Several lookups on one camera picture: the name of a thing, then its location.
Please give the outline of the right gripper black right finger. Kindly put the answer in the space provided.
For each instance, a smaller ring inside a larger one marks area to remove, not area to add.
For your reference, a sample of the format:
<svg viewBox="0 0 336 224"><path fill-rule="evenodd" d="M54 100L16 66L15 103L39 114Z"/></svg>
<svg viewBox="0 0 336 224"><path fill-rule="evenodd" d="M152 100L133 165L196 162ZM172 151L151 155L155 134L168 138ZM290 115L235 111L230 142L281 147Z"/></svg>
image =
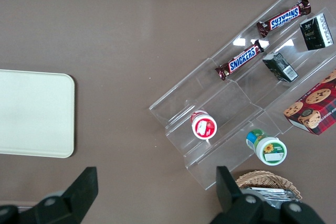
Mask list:
<svg viewBox="0 0 336 224"><path fill-rule="evenodd" d="M324 223L309 205L285 202L279 209L243 194L226 166L216 167L216 192L222 207L211 223Z"/></svg>

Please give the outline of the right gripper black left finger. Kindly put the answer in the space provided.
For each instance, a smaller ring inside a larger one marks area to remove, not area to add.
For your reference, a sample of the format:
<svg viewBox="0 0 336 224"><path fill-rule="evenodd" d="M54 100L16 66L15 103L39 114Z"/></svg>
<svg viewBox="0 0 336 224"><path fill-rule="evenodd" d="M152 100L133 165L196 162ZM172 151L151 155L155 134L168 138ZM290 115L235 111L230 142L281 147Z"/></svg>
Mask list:
<svg viewBox="0 0 336 224"><path fill-rule="evenodd" d="M97 168L87 167L60 196L22 212L15 205L1 205L1 223L81 223L97 195Z"/></svg>

